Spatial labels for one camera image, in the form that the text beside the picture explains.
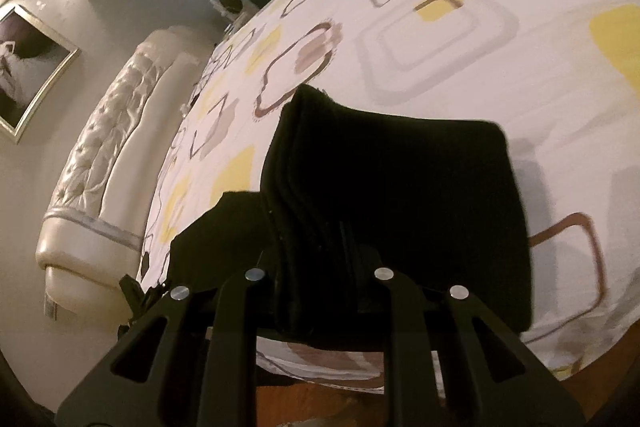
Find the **patterned white bed sheet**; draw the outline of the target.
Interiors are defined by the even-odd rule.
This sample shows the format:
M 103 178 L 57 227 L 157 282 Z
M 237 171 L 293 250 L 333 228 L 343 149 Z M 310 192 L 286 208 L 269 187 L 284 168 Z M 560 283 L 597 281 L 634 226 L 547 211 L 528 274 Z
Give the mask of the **patterned white bed sheet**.
M 158 176 L 143 287 L 224 192 L 257 187 L 306 83 L 371 112 L 500 124 L 533 242 L 526 345 L 604 399 L 639 352 L 639 0 L 272 0 L 194 89 Z

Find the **framed wall picture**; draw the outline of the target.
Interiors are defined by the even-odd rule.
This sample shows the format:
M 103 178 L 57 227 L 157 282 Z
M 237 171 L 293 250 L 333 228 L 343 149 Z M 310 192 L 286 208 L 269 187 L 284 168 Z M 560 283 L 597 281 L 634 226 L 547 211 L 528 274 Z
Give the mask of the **framed wall picture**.
M 1 134 L 20 142 L 29 121 L 80 53 L 19 4 L 1 8 Z

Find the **black pants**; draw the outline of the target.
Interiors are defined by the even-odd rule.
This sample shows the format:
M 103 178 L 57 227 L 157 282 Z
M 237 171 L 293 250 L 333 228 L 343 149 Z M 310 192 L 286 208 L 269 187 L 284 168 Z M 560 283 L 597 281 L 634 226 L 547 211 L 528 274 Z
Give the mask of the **black pants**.
M 228 192 L 170 245 L 167 280 L 214 291 L 277 258 L 277 334 L 371 349 L 374 271 L 418 286 L 428 326 L 462 285 L 512 329 L 532 323 L 526 220 L 506 137 L 481 120 L 360 112 L 314 88 L 284 106 L 255 192 Z

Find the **white tufted headboard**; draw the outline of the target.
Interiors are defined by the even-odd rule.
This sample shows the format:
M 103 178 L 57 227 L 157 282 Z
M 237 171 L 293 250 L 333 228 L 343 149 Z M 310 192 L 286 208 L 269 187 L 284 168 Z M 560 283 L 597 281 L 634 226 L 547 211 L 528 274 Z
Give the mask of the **white tufted headboard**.
M 157 29 L 96 104 L 42 220 L 36 260 L 51 303 L 98 321 L 128 319 L 119 282 L 138 272 L 160 167 L 213 49 L 193 28 Z

